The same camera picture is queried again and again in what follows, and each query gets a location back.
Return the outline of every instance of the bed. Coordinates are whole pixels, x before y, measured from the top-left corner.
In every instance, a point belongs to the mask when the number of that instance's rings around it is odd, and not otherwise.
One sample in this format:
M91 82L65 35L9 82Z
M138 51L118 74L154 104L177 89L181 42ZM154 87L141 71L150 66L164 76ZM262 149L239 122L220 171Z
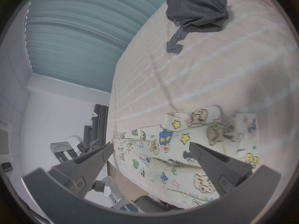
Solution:
M298 162L298 46L282 15L262 0L227 0L229 19L217 33L190 33L180 54L166 52L177 27L164 3L118 61L107 139L162 124L168 112L218 105L226 116L257 114L260 164L282 174L270 202L286 187ZM139 187L114 156L109 162Z

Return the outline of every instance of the crumpled gray garment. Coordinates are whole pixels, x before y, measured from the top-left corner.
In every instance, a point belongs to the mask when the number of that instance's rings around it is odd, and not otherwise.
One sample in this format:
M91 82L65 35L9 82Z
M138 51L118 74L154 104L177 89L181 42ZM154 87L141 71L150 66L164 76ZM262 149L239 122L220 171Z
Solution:
M166 43L169 53L179 54L183 48L177 44L190 32L219 32L228 19L226 0L166 0L166 16L180 28Z

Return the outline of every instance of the yellow star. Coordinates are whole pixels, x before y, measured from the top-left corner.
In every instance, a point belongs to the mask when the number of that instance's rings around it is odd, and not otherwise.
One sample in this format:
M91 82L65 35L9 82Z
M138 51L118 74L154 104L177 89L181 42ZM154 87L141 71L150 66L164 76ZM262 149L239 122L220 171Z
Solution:
M174 120L174 123L172 123L172 125L174 126L174 129L178 129L181 127L181 122Z
M181 139L181 142L182 142L183 144L186 144L189 140L190 140L189 133L185 133L185 134L183 134L182 139Z

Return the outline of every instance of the black border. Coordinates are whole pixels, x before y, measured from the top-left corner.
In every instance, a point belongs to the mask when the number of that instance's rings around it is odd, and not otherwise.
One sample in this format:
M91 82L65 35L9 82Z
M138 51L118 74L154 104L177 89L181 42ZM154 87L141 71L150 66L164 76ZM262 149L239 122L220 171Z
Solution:
M2 41L13 18L27 0L0 0L0 41ZM277 0L282 6L295 29L299 32L298 0ZM8 179L0 170L0 222L1 223L38 223L22 205ZM262 223L299 223L299 167L280 199L258 222Z

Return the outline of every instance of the curtain fold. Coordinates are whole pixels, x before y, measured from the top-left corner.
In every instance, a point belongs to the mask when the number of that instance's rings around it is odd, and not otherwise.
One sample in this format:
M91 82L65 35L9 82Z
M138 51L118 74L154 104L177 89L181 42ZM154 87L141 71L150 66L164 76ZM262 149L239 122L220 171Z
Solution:
M126 47L166 0L31 0L25 41L34 73L111 92Z

